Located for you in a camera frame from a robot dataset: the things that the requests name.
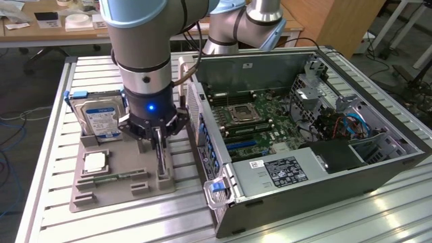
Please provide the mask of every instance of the floor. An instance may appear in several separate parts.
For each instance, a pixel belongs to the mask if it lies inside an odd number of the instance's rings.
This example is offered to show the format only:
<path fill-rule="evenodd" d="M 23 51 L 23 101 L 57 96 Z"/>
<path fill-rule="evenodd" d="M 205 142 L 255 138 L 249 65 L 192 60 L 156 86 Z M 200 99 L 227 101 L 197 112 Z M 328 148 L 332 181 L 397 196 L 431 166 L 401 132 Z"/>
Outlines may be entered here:
<path fill-rule="evenodd" d="M 387 19 L 388 16 L 376 19 L 371 27 L 372 33 L 379 33 Z M 385 36 L 385 40 L 392 38 L 395 30 L 401 24 L 401 22 L 396 22 L 391 32 Z M 431 43 L 432 37 L 421 33 L 419 30 L 412 29 L 399 46 L 399 57 L 391 56 L 385 62 L 389 65 L 399 64 L 405 66 L 408 72 L 411 72 L 412 75 L 416 75 L 419 71 L 411 66 Z M 101 50 L 99 52 L 93 51 L 92 46 L 65 47 L 64 49 L 72 56 L 100 56 L 109 54 L 111 47 L 109 45 L 101 45 Z M 0 49 L 0 56 L 5 51 L 5 49 Z M 21 55 L 17 49 L 9 49 L 8 53 L 0 57 L 0 114 L 9 111 L 24 111 L 36 107 L 52 105 L 57 91 L 64 58 L 57 53 L 49 53 L 36 63 L 35 75 L 25 76 L 21 69 L 23 64 L 29 56 L 39 51 L 39 48 L 31 48 L 29 51 L 31 53 L 28 55 Z M 353 56 L 351 61 L 367 75 L 384 68 L 384 65 L 371 61 L 364 57 L 364 55 Z M 395 82 L 391 70 L 377 74 L 375 79 L 389 84 Z M 432 80 L 432 71 L 428 72 L 425 80 Z M 48 110 L 40 111 L 35 113 L 32 117 L 45 116 L 48 112 Z M 8 124 L 20 126 L 20 122 L 21 120 L 17 120 Z M 20 142 L 19 145 L 7 153 L 23 187 L 23 198 L 12 211 L 0 218 L 0 243 L 15 241 L 47 123 L 48 119 L 29 121 L 25 125 L 27 136 L 23 142 Z M 0 141 L 4 141 L 15 130 L 16 129 L 13 128 L 1 126 Z M 16 197 L 17 186 L 13 177 L 11 177 L 8 183 L 0 189 L 0 214 L 3 210 L 13 204 Z"/>

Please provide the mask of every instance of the aluminum extrusion table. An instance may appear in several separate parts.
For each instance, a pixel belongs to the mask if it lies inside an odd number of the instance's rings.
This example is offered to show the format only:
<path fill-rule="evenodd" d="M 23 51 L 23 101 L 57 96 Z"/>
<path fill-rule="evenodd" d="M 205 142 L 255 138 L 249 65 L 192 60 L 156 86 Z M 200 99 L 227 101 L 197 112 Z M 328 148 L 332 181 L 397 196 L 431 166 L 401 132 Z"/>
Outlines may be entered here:
<path fill-rule="evenodd" d="M 173 53 L 172 60 L 191 54 Z M 341 56 L 332 54 L 332 60 L 432 146 L 431 130 Z M 177 61 L 172 65 L 176 78 Z M 352 93 L 335 73 L 329 73 L 329 82 L 343 95 Z M 101 91 L 120 85 L 119 70 L 111 57 L 68 59 L 16 242 L 432 241 L 431 157 L 375 192 L 229 238 L 216 239 L 185 131 L 169 139 L 176 173 L 175 193 L 71 213 L 68 203 L 80 126 L 63 102 L 63 92 L 83 88 Z"/>

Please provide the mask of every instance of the blue pcie slot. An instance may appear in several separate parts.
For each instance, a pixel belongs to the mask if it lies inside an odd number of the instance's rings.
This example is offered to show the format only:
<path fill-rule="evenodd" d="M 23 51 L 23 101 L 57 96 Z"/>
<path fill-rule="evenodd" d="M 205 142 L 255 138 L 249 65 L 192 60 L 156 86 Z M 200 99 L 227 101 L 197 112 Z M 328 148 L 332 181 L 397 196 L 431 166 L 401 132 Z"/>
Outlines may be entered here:
<path fill-rule="evenodd" d="M 233 149 L 237 149 L 237 148 L 245 148 L 245 147 L 251 147 L 251 146 L 255 146 L 255 145 L 256 145 L 255 140 L 244 142 L 244 143 L 229 144 L 229 145 L 227 145 L 227 150 L 233 150 Z"/>

